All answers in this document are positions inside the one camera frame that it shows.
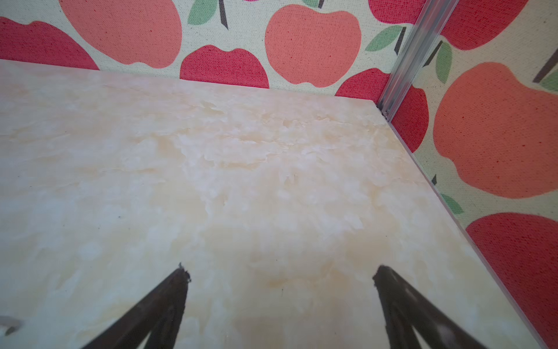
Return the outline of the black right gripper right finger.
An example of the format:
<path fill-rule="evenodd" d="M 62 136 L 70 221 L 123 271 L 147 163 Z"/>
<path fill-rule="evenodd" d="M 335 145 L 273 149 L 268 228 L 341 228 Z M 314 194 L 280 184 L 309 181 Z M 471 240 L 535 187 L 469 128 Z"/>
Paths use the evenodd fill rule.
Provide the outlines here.
<path fill-rule="evenodd" d="M 373 276 L 391 348 L 484 348 L 389 266 Z"/>

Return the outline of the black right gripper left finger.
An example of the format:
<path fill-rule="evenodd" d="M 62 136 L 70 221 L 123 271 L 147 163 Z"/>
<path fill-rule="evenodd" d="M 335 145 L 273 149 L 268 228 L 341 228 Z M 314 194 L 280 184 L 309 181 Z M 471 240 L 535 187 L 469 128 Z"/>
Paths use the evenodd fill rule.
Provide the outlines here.
<path fill-rule="evenodd" d="M 190 274 L 179 266 L 85 348 L 173 348 L 186 306 Z"/>

